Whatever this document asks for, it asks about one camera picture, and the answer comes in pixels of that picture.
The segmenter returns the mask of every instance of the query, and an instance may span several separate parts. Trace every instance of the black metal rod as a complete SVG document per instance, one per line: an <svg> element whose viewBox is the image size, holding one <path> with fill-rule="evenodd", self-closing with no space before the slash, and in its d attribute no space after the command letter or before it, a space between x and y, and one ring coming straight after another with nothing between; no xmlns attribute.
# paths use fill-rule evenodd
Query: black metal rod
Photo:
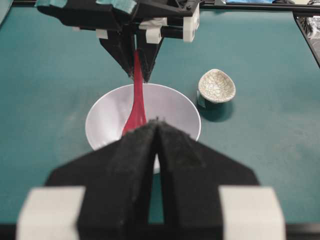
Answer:
<svg viewBox="0 0 320 240"><path fill-rule="evenodd" d="M184 19L182 17L168 17L167 23L169 26L183 26Z"/></svg>
<svg viewBox="0 0 320 240"><path fill-rule="evenodd" d="M36 0L13 0L12 5L16 7L34 7Z"/></svg>
<svg viewBox="0 0 320 240"><path fill-rule="evenodd" d="M300 16L320 16L320 6L279 3L227 3L215 5L205 3L201 9L224 9L224 10L258 10L258 11L290 11Z"/></svg>
<svg viewBox="0 0 320 240"><path fill-rule="evenodd" d="M161 27L161 36L163 38L183 39L184 38L184 31L181 27L162 26Z"/></svg>

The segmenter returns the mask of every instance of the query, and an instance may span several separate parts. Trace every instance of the black frame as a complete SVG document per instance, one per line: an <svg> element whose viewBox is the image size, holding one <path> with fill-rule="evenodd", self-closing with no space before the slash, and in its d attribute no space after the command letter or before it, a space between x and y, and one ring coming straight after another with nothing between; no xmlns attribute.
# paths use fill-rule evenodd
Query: black frame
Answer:
<svg viewBox="0 0 320 240"><path fill-rule="evenodd" d="M33 7L36 0L14 0L13 6L16 7ZM305 31L303 30L298 17L320 16L320 6L313 5L298 5L298 4L265 4L265 3L227 3L224 4L221 0L202 0L202 9L223 9L223 10L255 10L255 11L286 11L292 12L293 18L299 27L304 39L306 40L319 68L320 56L317 55L311 42L309 41ZM296 223L286 224L287 240L320 240L320 223ZM151 227L141 229L143 239L162 240L170 238L174 234L174 229L165 228L163 225L152 224ZM217 235L217 239L222 237L223 227L217 226L213 231ZM0 224L0 239L14 240L16 238L15 224Z"/></svg>

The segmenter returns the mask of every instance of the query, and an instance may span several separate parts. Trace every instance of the green tape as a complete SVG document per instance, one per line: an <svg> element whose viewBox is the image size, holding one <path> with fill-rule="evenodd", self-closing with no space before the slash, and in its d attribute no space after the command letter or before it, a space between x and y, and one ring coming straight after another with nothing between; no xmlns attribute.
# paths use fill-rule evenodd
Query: green tape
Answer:
<svg viewBox="0 0 320 240"><path fill-rule="evenodd" d="M96 0L97 4L109 5L112 4L114 8L119 9L127 14L131 14L137 3L134 0Z"/></svg>
<svg viewBox="0 0 320 240"><path fill-rule="evenodd" d="M63 8L67 4L68 0L37 0L35 3L35 7L38 6L46 6L48 7L49 5L58 7L58 8Z"/></svg>

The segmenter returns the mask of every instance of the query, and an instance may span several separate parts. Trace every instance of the blue object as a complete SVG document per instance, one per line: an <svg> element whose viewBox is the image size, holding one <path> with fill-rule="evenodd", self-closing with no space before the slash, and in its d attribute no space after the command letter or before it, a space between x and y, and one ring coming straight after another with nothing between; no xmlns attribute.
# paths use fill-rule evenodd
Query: blue object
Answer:
<svg viewBox="0 0 320 240"><path fill-rule="evenodd" d="M55 6L58 8L63 8L67 4L68 0L37 0L35 2L35 7L38 6Z"/></svg>
<svg viewBox="0 0 320 240"><path fill-rule="evenodd" d="M274 0L226 0L226 3L272 4Z"/></svg>
<svg viewBox="0 0 320 240"><path fill-rule="evenodd" d="M96 0L97 4L112 4L114 8L131 14L137 3L134 0Z"/></svg>

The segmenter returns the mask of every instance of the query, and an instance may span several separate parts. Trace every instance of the white bowl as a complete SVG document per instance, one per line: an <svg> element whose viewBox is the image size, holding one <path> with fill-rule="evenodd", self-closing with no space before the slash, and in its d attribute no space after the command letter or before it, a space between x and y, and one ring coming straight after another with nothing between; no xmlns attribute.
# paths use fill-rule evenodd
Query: white bowl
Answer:
<svg viewBox="0 0 320 240"><path fill-rule="evenodd" d="M125 85L106 93L92 106L86 117L85 134L94 150L121 138L131 112L133 94L133 84ZM201 131L200 115L185 95L167 86L144 83L143 98L147 121L158 117L198 140ZM156 159L154 173L159 170Z"/></svg>
<svg viewBox="0 0 320 240"><path fill-rule="evenodd" d="M215 104L228 102L236 95L234 82L219 69L206 72L199 81L198 90L205 99Z"/></svg>

